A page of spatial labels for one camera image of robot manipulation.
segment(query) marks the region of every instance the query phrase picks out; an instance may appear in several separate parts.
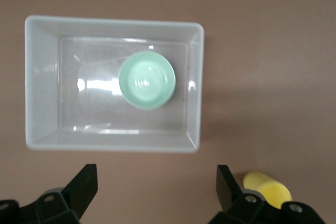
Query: mint green bowl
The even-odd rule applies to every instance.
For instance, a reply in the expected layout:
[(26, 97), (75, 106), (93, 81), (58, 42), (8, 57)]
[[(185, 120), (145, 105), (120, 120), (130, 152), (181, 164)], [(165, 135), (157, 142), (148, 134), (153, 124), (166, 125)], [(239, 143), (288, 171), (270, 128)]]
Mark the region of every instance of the mint green bowl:
[(131, 55), (119, 71), (122, 95), (140, 109), (156, 109), (171, 98), (176, 85), (173, 67), (161, 54), (142, 51)]

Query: plastic container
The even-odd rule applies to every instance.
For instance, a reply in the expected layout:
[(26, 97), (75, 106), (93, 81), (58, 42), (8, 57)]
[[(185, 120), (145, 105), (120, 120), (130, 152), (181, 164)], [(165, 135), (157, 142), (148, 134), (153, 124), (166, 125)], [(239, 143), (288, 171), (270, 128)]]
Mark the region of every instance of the plastic container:
[[(194, 152), (204, 31), (197, 23), (30, 16), (25, 22), (26, 144), (38, 150)], [(160, 108), (130, 105), (118, 74), (153, 50), (176, 87)]]

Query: bolt hole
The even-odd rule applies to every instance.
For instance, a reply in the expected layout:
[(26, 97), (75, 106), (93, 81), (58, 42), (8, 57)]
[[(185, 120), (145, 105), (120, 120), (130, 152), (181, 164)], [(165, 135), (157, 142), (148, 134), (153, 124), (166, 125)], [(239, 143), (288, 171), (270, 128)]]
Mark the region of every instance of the bolt hole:
[(6, 209), (9, 206), (8, 203), (3, 203), (0, 205), (0, 211)]
[(247, 202), (250, 202), (250, 203), (255, 203), (255, 202), (257, 202), (256, 197), (254, 197), (254, 196), (252, 196), (252, 195), (247, 195), (247, 196), (245, 197), (245, 199), (247, 200)]
[(302, 207), (300, 207), (299, 205), (296, 205), (296, 204), (290, 204), (289, 208), (290, 208), (290, 210), (292, 210), (294, 212), (303, 212)]
[(49, 196), (47, 196), (47, 197), (44, 198), (44, 202), (52, 201), (52, 200), (54, 200), (54, 198), (55, 197), (53, 195), (49, 195)]

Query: tan surface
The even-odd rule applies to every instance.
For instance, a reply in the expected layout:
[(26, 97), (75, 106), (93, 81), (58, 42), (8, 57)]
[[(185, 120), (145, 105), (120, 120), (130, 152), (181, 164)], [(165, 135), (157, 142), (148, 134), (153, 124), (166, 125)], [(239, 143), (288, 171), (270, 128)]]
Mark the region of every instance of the tan surface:
[[(0, 199), (21, 204), (97, 163), (82, 223), (207, 223), (217, 164), (261, 169), (327, 223), (336, 212), (336, 0), (0, 0)], [(25, 146), (30, 14), (198, 22), (206, 34), (197, 154)]]

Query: brown table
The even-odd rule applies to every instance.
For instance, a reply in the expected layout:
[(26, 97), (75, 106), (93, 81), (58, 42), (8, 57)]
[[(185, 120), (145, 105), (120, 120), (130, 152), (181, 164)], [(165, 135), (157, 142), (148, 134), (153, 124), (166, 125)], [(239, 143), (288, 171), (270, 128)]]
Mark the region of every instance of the brown table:
[[(336, 0), (0, 0), (0, 199), (21, 205), (86, 163), (99, 189), (82, 223), (207, 223), (217, 164), (260, 169), (336, 219)], [(196, 154), (37, 152), (25, 145), (28, 15), (178, 20), (205, 29)]]

